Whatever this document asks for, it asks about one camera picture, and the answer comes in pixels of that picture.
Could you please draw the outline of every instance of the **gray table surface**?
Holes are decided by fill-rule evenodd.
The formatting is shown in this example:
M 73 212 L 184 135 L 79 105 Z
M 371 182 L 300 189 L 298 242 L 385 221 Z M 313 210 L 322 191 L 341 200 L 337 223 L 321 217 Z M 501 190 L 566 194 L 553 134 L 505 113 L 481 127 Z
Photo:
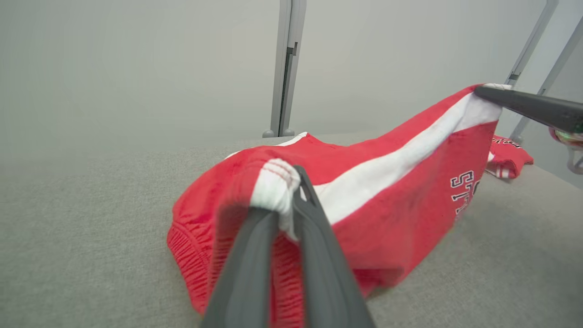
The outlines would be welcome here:
M 0 166 L 0 326 L 198 326 L 166 247 L 172 205 L 226 155 L 286 139 Z M 484 176 L 463 219 L 368 305 L 378 327 L 583 327 L 582 233 L 583 191 L 536 166 Z

